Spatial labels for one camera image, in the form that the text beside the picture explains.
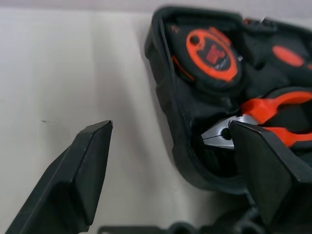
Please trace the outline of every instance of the tool case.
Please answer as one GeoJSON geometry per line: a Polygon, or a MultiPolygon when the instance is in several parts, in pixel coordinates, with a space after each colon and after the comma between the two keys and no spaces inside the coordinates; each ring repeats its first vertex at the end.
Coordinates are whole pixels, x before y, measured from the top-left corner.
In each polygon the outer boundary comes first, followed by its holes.
{"type": "MultiPolygon", "coordinates": [[[[235,151],[207,147],[200,136],[221,119],[240,113],[241,104],[252,98],[285,90],[311,92],[311,54],[312,32],[300,27],[206,9],[168,6],[157,10],[145,56],[181,175],[200,189],[245,193],[235,151]]],[[[310,106],[301,109],[298,113],[283,110],[283,115],[292,117],[285,120],[277,115],[271,122],[292,128],[289,119],[299,116],[295,131],[310,132],[310,106]]]]}

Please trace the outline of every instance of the black tool case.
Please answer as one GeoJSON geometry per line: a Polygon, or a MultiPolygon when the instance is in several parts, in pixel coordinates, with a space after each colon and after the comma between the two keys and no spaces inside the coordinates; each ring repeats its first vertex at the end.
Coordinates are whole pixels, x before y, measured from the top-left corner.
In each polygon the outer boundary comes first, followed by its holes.
{"type": "Polygon", "coordinates": [[[276,41],[302,57],[311,56],[312,33],[300,27],[270,19],[243,19],[236,13],[205,9],[169,6],[154,13],[145,56],[150,62],[158,100],[170,126],[176,167],[193,186],[243,194],[246,185],[236,166],[235,152],[203,146],[199,136],[220,119],[238,114],[240,104],[251,98],[264,97],[270,91],[285,87],[312,87],[309,69],[300,71],[301,75],[294,78],[297,71],[270,58],[268,48],[276,41]],[[178,62],[174,63],[176,54],[183,56],[178,45],[179,36],[173,39],[170,32],[182,31],[181,25],[213,26],[225,34],[240,57],[240,82],[222,89],[217,81],[215,87],[212,84],[203,92],[196,82],[185,78],[185,75],[189,76],[188,71],[177,67],[178,62]]]}

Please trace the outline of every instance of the white table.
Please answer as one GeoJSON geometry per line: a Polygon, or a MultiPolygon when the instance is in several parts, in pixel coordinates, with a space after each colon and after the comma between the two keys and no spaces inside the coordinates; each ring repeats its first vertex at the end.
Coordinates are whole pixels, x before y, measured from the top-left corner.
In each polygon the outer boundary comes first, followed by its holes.
{"type": "Polygon", "coordinates": [[[243,202],[192,187],[170,161],[169,127],[142,51],[150,20],[0,9],[0,233],[76,134],[107,119],[114,129],[89,233],[101,225],[208,224],[243,202]]]}

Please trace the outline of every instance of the orange plier handle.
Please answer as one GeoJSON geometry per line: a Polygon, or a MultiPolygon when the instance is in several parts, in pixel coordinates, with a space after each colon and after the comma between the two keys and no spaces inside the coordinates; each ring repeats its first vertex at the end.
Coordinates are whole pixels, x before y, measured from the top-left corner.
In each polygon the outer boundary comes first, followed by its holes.
{"type": "MultiPolygon", "coordinates": [[[[264,124],[278,112],[278,107],[284,104],[302,104],[312,99],[312,93],[306,91],[293,91],[277,98],[254,98],[245,102],[242,106],[244,114],[251,115],[259,124],[264,124]]],[[[274,132],[288,147],[292,147],[299,141],[312,141],[312,133],[295,134],[282,127],[267,127],[274,132]]]]}

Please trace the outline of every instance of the pliers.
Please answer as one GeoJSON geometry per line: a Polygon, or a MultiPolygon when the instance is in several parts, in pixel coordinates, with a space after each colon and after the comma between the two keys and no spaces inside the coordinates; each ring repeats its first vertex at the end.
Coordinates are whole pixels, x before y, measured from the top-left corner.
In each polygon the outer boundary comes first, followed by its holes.
{"type": "MultiPolygon", "coordinates": [[[[312,100],[312,93],[307,91],[293,91],[277,98],[254,98],[241,105],[242,116],[233,116],[221,120],[201,137],[205,145],[234,149],[229,125],[236,120],[244,123],[262,125],[278,112],[278,107],[284,104],[302,104],[312,100]]],[[[295,134],[283,127],[264,127],[274,132],[289,148],[312,148],[312,133],[295,134]]]]}

